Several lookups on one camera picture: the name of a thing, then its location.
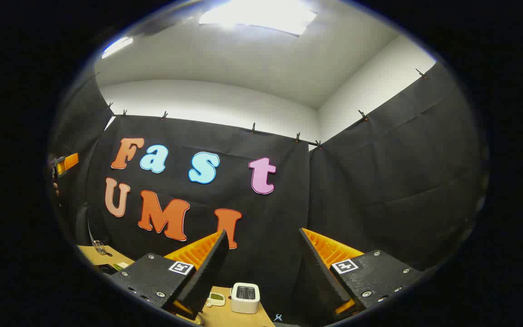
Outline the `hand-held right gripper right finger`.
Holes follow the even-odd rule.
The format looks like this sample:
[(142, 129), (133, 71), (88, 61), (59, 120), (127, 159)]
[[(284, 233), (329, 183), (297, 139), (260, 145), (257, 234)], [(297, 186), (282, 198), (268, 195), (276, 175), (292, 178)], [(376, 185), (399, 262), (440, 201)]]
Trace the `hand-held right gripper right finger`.
[(299, 229), (303, 267), (328, 320), (340, 321), (390, 300), (423, 273), (382, 251), (362, 252), (307, 228)]

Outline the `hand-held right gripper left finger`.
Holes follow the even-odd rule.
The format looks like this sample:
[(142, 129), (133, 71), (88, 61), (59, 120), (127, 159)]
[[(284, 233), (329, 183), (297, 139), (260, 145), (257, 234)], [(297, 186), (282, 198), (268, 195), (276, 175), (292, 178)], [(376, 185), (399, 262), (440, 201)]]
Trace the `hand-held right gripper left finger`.
[(113, 273), (111, 282), (160, 310), (194, 319), (205, 306), (229, 251), (225, 230), (168, 255), (146, 254)]

